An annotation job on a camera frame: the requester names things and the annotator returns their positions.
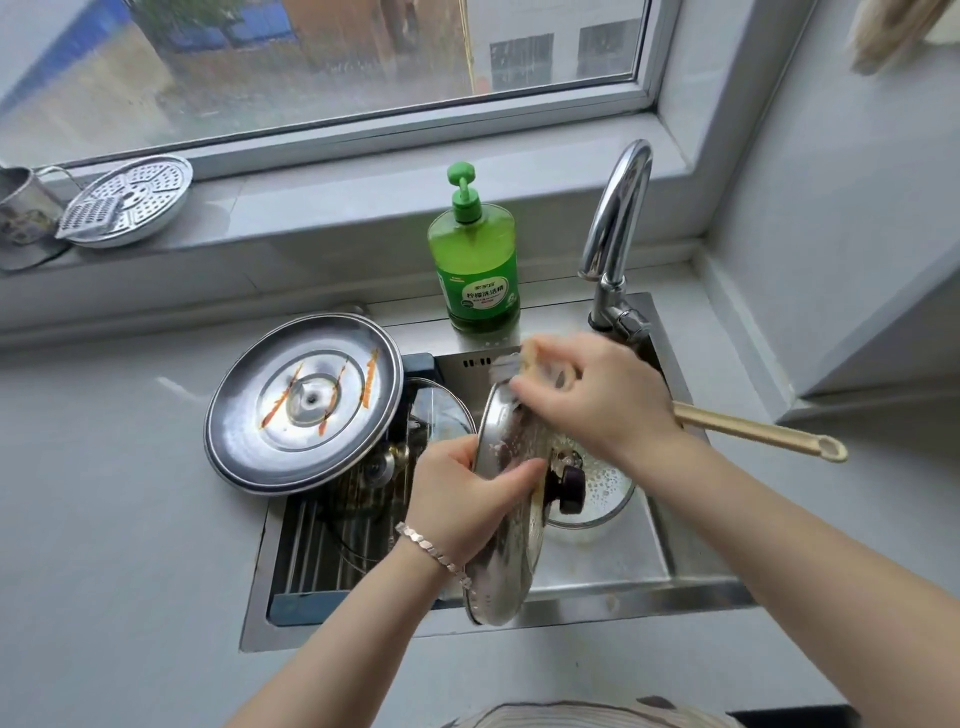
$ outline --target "bottle label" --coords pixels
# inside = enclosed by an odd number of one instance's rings
[[[516,288],[516,255],[486,273],[459,275],[437,269],[446,307],[462,319],[489,319],[519,300]]]

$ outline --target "left hand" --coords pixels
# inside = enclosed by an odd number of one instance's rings
[[[432,443],[417,462],[407,509],[407,525],[459,569],[546,475],[546,461],[535,458],[485,480],[470,471],[476,450],[476,435]]]

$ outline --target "dish soap bottle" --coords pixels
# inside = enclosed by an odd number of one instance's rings
[[[514,216],[480,202],[469,186],[476,179],[472,164],[451,165],[446,178],[458,187],[453,208],[430,223],[427,242],[450,322],[471,333],[503,328],[520,312]]]

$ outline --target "wooden handle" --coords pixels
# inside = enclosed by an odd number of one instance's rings
[[[723,432],[726,435],[742,437],[745,440],[772,445],[775,448],[791,449],[806,455],[816,455],[831,463],[847,460],[847,448],[834,437],[811,435],[790,427],[765,425],[764,423],[744,420],[719,412],[710,412],[692,404],[675,401],[673,414],[681,425],[694,425],[703,429]]]

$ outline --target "countertop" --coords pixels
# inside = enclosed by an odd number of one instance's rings
[[[524,285],[524,300],[557,288],[547,283]],[[631,288],[653,294],[696,403],[764,418],[689,267],[632,272]],[[380,304],[374,316],[415,305]],[[239,651],[266,505],[219,480],[201,439],[226,369],[278,321],[0,359],[6,726],[216,726],[289,658]],[[711,442],[960,593],[960,485],[947,485],[958,479],[956,460],[893,452],[870,424],[837,426],[830,432],[851,450],[846,466],[724,436]],[[416,639],[376,725],[440,726],[508,700],[649,694],[714,711],[842,702],[756,608]]]

